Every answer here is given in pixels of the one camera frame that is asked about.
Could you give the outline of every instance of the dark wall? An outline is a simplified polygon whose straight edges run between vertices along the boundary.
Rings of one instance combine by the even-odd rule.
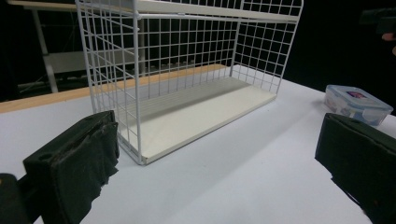
[[[365,9],[396,7],[392,0],[305,0],[284,78],[315,90],[328,84],[354,86],[396,109],[395,42],[374,25],[360,25]]]
[[[19,98],[17,85],[45,74],[32,13],[0,1],[0,100]]]

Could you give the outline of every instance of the wire grid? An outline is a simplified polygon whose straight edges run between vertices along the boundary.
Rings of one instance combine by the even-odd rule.
[[[301,0],[167,2],[291,16],[299,16],[303,4]],[[120,129],[127,130],[120,140],[137,154],[134,159],[139,163],[142,148],[129,143],[141,140],[141,100],[229,76],[277,92],[297,28],[295,21],[239,21],[213,15],[179,19],[150,14],[145,19],[144,13],[125,8],[121,0],[79,0],[77,5],[93,110],[116,111]]]

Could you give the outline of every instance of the wire mesh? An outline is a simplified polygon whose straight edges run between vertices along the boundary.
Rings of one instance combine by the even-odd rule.
[[[164,12],[152,2],[163,3]],[[76,3],[93,110],[116,111],[120,141],[139,163],[141,101],[225,77],[277,93],[303,6],[302,0]]]

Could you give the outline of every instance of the container lid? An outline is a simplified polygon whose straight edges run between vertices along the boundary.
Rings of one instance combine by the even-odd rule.
[[[342,97],[351,107],[356,109],[380,109],[391,112],[393,107],[385,104],[372,94],[356,87],[328,85],[327,89],[333,91],[334,94]]]

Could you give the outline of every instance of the wire basket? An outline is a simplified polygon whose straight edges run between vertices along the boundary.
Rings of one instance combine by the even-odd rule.
[[[303,0],[77,0],[94,113],[139,164],[276,98]]]

